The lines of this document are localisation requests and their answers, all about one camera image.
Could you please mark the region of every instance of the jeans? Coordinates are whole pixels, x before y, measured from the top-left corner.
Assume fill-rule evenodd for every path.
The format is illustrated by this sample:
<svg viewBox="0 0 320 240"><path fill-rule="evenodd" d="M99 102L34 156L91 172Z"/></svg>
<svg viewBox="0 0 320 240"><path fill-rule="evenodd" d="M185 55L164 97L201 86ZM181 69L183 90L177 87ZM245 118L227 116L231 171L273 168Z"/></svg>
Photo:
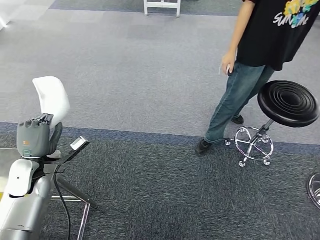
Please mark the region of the jeans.
<svg viewBox="0 0 320 240"><path fill-rule="evenodd" d="M205 140L216 144L223 140L226 126L237 118L249 100L256 96L275 71L269 66L252 67L235 62L229 77L226 91L212 116Z"/></svg>

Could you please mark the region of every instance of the black stool seat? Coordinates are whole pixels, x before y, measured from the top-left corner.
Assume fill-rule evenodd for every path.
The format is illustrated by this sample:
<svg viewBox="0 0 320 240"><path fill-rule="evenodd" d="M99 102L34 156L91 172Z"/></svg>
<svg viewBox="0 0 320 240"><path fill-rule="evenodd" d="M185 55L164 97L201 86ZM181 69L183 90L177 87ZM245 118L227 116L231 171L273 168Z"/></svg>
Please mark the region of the black stool seat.
<svg viewBox="0 0 320 240"><path fill-rule="evenodd" d="M285 80L264 85L257 101L267 117L291 128L303 128L315 122L320 109L315 97L304 86Z"/></svg>

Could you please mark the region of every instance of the chrome stool base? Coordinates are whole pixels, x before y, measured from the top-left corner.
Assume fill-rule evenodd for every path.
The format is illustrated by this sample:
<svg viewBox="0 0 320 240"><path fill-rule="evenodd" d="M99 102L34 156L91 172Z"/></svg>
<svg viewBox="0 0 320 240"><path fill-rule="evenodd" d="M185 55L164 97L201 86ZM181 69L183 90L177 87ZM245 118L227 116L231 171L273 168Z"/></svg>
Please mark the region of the chrome stool base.
<svg viewBox="0 0 320 240"><path fill-rule="evenodd" d="M267 124L262 126L260 129L257 129L257 128L251 127L251 126L241 127L235 133L235 136L234 138L225 140L224 143L226 146L230 146L232 142L235 142L236 148L240 153L245 156L244 160L240 161L238 163L238 165L242 168L245 167L246 162L248 160L263 161L264 165L269 166L270 158L274 151L274 145L272 140L269 135L267 135L266 132L269 129L269 127L272 123L273 123L272 120L269 120ZM255 134L254 136L251 136L249 130L254 131ZM245 133L246 136L248 138L248 140L242 139L241 135L242 133ZM268 153L264 152L263 149L257 146L257 144L260 142L266 145L268 144L270 150L269 150ZM240 146L239 144L248 145L248 148L248 150L244 150L243 147ZM257 150L258 152L262 154L262 157L252 156L254 149Z"/></svg>
<svg viewBox="0 0 320 240"><path fill-rule="evenodd" d="M320 173L312 176L306 188L311 200L320 209Z"/></svg>

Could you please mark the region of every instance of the stool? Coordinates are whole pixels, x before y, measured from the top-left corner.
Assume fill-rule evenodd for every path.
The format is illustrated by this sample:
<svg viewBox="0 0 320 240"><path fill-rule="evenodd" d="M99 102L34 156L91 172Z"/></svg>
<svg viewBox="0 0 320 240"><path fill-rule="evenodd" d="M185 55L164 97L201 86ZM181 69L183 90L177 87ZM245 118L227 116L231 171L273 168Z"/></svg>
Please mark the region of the stool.
<svg viewBox="0 0 320 240"><path fill-rule="evenodd" d="M148 8L177 9L177 17L180 17L181 0L177 0L177 2L165 2L165 0L161 0L161 2L143 0L143 4L144 15L146 17L149 16Z"/></svg>
<svg viewBox="0 0 320 240"><path fill-rule="evenodd" d="M312 176L306 189L311 200L320 209L320 173Z"/></svg>
<svg viewBox="0 0 320 240"><path fill-rule="evenodd" d="M235 133L235 138L226 139L227 146L235 142L236 148L245 156L240 161L240 167L245 167L250 160L263 161L264 165L270 165L270 158L274 151L272 140L267 135L269 127L274 123L291 127L303 128L315 122L320 116L318 101L308 89L291 81L277 80L264 85L257 95L257 101L261 110L269 120L261 128L241 127ZM269 150L265 152L259 144L269 145ZM240 144L248 146L244 150ZM260 156L253 156L253 150L257 150Z"/></svg>

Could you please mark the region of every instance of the graphic print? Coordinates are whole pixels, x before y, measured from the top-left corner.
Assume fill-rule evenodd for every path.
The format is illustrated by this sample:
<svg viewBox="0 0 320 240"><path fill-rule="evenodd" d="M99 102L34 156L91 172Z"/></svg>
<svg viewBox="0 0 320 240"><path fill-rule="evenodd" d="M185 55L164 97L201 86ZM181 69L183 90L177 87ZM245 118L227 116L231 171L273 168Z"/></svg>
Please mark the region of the graphic print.
<svg viewBox="0 0 320 240"><path fill-rule="evenodd" d="M278 26L291 25L293 29L307 24L307 14L319 0L291 0L287 2L284 12L277 14L273 23Z"/></svg>

